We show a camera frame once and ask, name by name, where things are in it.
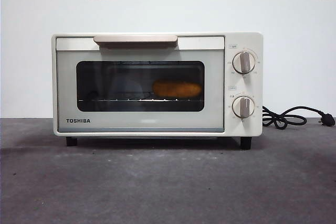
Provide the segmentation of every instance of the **temperature knob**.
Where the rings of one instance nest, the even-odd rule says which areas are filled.
[[[249,97],[238,97],[232,104],[232,110],[240,118],[248,118],[254,112],[254,103]]]
[[[255,60],[250,52],[244,51],[233,58],[232,65],[238,73],[250,73],[254,69]]]

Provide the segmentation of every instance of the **timer knob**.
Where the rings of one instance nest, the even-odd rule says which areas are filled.
[[[249,97],[238,97],[232,104],[232,110],[240,118],[248,118],[254,112],[254,102]]]
[[[254,69],[255,60],[250,52],[244,51],[233,58],[232,65],[238,73],[250,73]]]

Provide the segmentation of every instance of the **toshiba logo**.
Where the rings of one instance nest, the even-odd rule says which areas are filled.
[[[90,119],[66,119],[67,123],[91,123]]]

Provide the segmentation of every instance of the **toaster oven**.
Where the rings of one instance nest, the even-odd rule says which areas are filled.
[[[79,137],[240,137],[262,132],[259,33],[52,37],[54,133]]]

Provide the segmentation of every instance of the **bread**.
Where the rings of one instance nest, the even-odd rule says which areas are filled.
[[[153,92],[158,97],[192,98],[202,91],[201,85],[186,81],[157,80],[153,83]]]

